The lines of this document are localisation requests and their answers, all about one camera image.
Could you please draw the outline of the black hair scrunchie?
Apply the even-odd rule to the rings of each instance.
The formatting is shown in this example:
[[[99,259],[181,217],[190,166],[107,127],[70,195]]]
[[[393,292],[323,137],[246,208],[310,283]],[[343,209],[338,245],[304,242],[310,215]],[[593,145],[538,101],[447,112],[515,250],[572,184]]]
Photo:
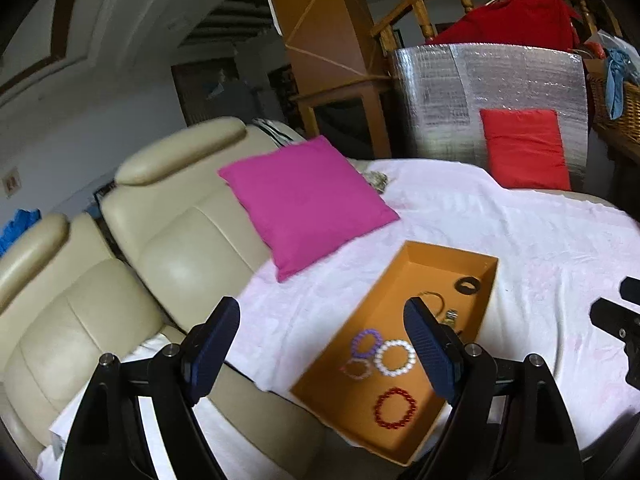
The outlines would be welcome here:
[[[461,295],[465,296],[473,296],[476,295],[480,288],[482,287],[482,282],[476,278],[475,276],[462,276],[454,283],[454,289]]]

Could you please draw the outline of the small metal charm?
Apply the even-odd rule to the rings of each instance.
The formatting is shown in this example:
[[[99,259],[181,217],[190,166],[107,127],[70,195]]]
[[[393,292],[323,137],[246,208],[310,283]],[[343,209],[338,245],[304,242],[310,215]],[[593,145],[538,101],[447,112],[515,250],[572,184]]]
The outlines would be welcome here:
[[[458,325],[458,317],[459,312],[456,309],[448,309],[440,322],[455,330]]]

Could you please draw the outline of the orange cardboard tray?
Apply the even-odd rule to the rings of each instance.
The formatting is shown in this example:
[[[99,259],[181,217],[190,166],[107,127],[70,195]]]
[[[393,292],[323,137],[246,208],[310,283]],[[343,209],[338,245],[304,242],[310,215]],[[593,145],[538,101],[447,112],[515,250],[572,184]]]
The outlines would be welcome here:
[[[419,242],[402,245],[358,308],[291,389],[326,426],[353,445],[407,466],[426,443],[444,399],[436,396],[405,331],[404,305],[419,292],[439,292],[459,312],[454,332],[473,341],[498,268],[493,256]],[[459,294],[462,276],[482,282]]]

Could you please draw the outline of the wicker basket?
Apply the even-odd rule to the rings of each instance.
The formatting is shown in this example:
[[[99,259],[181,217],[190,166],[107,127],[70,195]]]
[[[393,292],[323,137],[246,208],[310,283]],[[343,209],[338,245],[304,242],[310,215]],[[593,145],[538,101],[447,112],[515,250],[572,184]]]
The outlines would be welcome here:
[[[639,146],[639,86],[608,76],[605,60],[584,59],[593,127],[614,140]]]

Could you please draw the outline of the red cushion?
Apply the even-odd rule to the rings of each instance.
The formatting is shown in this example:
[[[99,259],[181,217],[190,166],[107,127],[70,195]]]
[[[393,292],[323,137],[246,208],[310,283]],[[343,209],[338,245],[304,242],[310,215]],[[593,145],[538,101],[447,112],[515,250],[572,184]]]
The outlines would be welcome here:
[[[503,188],[570,191],[555,110],[480,110],[488,167]]]

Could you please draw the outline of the blue cloth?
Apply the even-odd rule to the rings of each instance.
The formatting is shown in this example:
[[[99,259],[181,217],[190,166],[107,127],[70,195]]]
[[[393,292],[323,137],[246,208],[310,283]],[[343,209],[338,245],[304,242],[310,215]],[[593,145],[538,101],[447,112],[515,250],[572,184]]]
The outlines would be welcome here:
[[[606,50],[605,107],[608,112],[608,118],[611,120],[621,118],[623,115],[625,81],[638,84],[638,68],[624,50]]]

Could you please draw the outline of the magenta cushion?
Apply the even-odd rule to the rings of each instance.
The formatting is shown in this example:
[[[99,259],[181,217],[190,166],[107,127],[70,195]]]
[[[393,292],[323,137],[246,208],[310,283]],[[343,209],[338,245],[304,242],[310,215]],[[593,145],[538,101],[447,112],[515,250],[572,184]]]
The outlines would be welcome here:
[[[323,136],[218,170],[271,250],[282,283],[399,219]]]

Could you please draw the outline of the silver insulation foil sheet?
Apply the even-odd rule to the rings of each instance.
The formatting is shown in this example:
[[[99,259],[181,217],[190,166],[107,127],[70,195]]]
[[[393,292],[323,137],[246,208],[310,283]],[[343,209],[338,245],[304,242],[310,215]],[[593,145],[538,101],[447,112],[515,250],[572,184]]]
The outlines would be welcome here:
[[[588,96],[582,58],[510,44],[429,44],[390,56],[408,152],[486,169],[482,110],[546,108],[559,116],[574,191],[584,188]]]

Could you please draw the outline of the large red pillow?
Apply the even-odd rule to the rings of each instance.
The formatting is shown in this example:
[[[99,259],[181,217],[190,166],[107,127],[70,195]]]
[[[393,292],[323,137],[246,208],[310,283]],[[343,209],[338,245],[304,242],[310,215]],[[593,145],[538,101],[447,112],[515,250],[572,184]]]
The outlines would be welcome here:
[[[578,18],[564,0],[500,0],[474,9],[427,44],[513,44],[570,52]]]

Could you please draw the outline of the brown cardboard panel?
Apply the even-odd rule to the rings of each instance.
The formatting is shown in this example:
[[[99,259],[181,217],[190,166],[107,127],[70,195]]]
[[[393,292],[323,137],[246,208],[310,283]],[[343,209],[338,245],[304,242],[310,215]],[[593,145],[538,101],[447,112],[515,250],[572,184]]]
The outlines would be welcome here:
[[[271,0],[303,96],[384,73],[366,0]]]

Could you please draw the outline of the wooden table frame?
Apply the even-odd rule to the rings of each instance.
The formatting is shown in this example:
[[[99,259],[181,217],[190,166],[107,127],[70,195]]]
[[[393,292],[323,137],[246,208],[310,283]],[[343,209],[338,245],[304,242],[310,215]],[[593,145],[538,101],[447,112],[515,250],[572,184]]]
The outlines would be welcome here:
[[[392,90],[389,76],[364,76],[336,87],[299,94],[293,101],[308,139],[327,138],[346,157],[391,158],[384,100]]]

